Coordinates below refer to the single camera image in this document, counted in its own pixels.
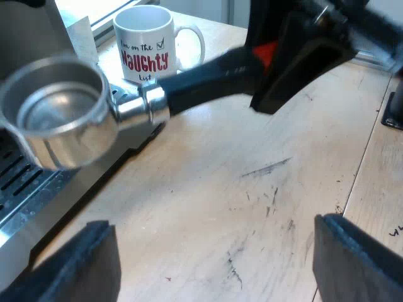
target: black object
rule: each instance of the black object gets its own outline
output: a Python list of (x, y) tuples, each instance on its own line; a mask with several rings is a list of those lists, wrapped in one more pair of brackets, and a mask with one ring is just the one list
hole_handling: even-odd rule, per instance
[(115, 227), (94, 221), (24, 280), (4, 290), (0, 301), (116, 301), (120, 277)]
[(344, 27), (330, 30), (318, 26), (307, 13), (288, 13), (279, 32), (277, 55), (255, 92), (251, 107), (274, 114), (313, 80), (354, 58), (356, 51), (347, 36)]
[(15, 1), (30, 6), (31, 8), (40, 8), (45, 5), (46, 0), (0, 0), (0, 2)]
[(381, 123), (391, 128), (403, 130), (403, 81), (397, 86), (396, 92), (390, 94)]
[(315, 217), (314, 274), (323, 302), (403, 301), (403, 259), (340, 215)]

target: wooden table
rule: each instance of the wooden table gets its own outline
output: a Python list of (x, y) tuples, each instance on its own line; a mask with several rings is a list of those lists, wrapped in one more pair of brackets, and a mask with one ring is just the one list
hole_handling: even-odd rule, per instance
[[(200, 27), (207, 59), (246, 37), (242, 28), (174, 17)], [(99, 52), (106, 74), (121, 76), (115, 41)], [(403, 232), (389, 235), (403, 227), (403, 136), (379, 122), (396, 85), (389, 82), (344, 64), (273, 116), (240, 95), (173, 118), (37, 263), (87, 222), (109, 220), (122, 265), (119, 301), (319, 301), (315, 215), (344, 213), (403, 255)]]

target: window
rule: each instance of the window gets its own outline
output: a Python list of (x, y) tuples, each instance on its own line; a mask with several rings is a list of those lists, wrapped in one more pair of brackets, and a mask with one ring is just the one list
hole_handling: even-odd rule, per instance
[(96, 46), (114, 35), (113, 17), (138, 4), (159, 4), (159, 0), (55, 0), (65, 25), (88, 16)]

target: mug handle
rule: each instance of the mug handle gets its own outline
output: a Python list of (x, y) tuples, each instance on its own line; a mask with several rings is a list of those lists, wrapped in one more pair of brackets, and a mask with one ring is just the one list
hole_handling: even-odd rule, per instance
[[(197, 37), (199, 38), (199, 41), (200, 41), (200, 58), (199, 58), (199, 61), (194, 66), (203, 63), (204, 56), (206, 54), (206, 46), (204, 44), (203, 34), (200, 31), (199, 27), (197, 27), (195, 24), (183, 25), (183, 26), (175, 26), (175, 31), (174, 31), (175, 38), (178, 36), (178, 33), (181, 30), (191, 30), (192, 32), (194, 32), (197, 35)], [(183, 67), (183, 65), (181, 63), (181, 60), (179, 58), (176, 58), (176, 63), (178, 65), (178, 69), (180, 71), (186, 71), (186, 70), (189, 70), (189, 69), (194, 67), (194, 66), (187, 67), (187, 68)]]

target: espresso machine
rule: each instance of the espresso machine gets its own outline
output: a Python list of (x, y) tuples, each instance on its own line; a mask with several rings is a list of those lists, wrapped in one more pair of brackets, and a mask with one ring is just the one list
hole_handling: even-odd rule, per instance
[[(0, 40), (0, 85), (31, 62), (74, 56), (54, 0), (0, 1)], [(112, 87), (116, 99), (137, 90), (129, 84)], [(14, 99), (8, 101), (12, 106)], [(27, 267), (32, 248), (72, 206), (159, 129), (144, 125), (121, 131), (101, 159), (64, 171), (39, 167), (21, 153), (15, 137), (0, 129), (0, 291)]]

